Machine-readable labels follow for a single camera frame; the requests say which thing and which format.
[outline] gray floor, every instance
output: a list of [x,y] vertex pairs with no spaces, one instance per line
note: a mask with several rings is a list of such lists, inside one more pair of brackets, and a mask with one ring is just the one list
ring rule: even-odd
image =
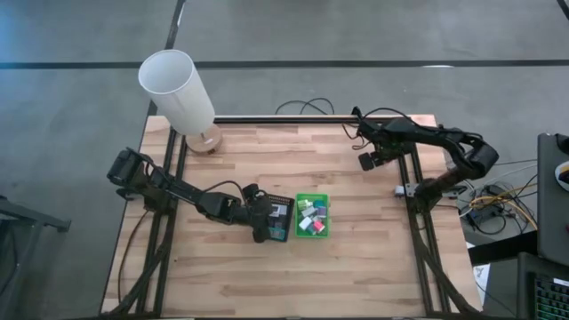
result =
[[[174,6],[3,0],[0,62],[143,60],[164,47]],[[568,22],[549,0],[188,0],[175,47],[195,60],[566,59]],[[287,100],[315,97],[330,99],[338,114],[353,106],[434,113],[448,126],[483,133],[501,162],[536,157],[540,132],[569,133],[569,67],[200,75],[219,115],[272,114]],[[121,148],[140,144],[148,109],[136,70],[0,70],[0,101],[0,194],[73,220],[66,235],[44,233],[19,318],[93,316],[124,209],[105,174]],[[521,166],[497,167],[488,179]],[[534,173],[506,181],[523,184]],[[516,233],[510,224],[501,236]],[[515,277],[511,265],[493,267],[488,288],[512,308]],[[485,309],[507,315],[489,300]]]

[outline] green plastic container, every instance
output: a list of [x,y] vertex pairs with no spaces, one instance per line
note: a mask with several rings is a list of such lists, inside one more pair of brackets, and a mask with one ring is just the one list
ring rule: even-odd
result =
[[[299,227],[299,223],[304,219],[302,216],[302,212],[299,210],[298,203],[300,200],[309,200],[310,202],[314,202],[315,200],[321,200],[324,202],[324,206],[326,207],[326,219],[322,220],[324,223],[325,228],[322,230],[321,233],[311,235],[309,232],[304,231]],[[296,202],[294,204],[294,234],[298,237],[307,237],[307,238],[327,238],[330,235],[330,204],[328,203],[328,195],[324,194],[297,194],[296,195]]]

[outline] wooden table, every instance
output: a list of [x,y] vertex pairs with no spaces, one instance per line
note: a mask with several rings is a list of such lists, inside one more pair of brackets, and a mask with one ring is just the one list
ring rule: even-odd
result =
[[[435,125],[433,116],[414,116]],[[258,183],[269,193],[326,193],[331,236],[286,244],[256,244],[251,228],[211,222],[180,203],[163,316],[421,316],[420,286],[397,162],[363,172],[338,124],[224,124],[212,156],[189,155],[184,180],[206,188],[222,180]],[[148,119],[140,152],[162,165],[169,124]],[[445,171],[440,148],[419,145],[425,177]],[[176,166],[173,158],[172,174]],[[235,186],[219,191],[237,195]],[[117,270],[142,201],[127,205],[102,311],[117,304]],[[481,309],[456,210],[436,207],[434,226],[443,267],[462,295]],[[125,263],[123,295],[143,268],[152,214],[134,238]],[[433,300],[435,285],[430,278]],[[149,304],[154,288],[151,284]]]

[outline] wooden lamp base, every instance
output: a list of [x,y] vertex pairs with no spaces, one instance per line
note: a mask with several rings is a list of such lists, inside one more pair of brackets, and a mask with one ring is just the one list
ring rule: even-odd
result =
[[198,155],[215,153],[220,148],[222,141],[221,129],[215,124],[212,124],[204,133],[198,136],[186,136],[188,148]]

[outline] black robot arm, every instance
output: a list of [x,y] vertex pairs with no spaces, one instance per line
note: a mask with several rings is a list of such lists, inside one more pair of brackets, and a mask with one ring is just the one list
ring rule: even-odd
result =
[[[438,178],[425,179],[414,189],[414,209],[417,212],[432,209],[443,192],[457,183],[484,177],[499,157],[479,134],[457,128],[418,125],[409,117],[396,117],[384,124],[377,124],[362,116],[359,108],[354,108],[352,114],[357,116],[359,122],[357,135],[369,140],[375,148],[375,151],[359,156],[365,171],[411,152],[413,143],[438,146],[451,155],[456,165],[454,168]],[[470,146],[471,149],[466,152],[463,146]]]
[[176,180],[164,168],[155,165],[152,158],[130,148],[118,154],[107,178],[121,187],[116,192],[125,199],[130,194],[143,195],[148,210],[168,212],[168,200],[173,196],[193,204],[209,220],[227,225],[251,226],[253,239],[257,243],[270,239],[268,216],[272,212],[272,205],[267,194],[259,190],[256,184],[239,189],[242,202],[240,198],[229,194],[209,192],[221,184],[236,184],[233,181],[224,181],[201,190],[187,182]]

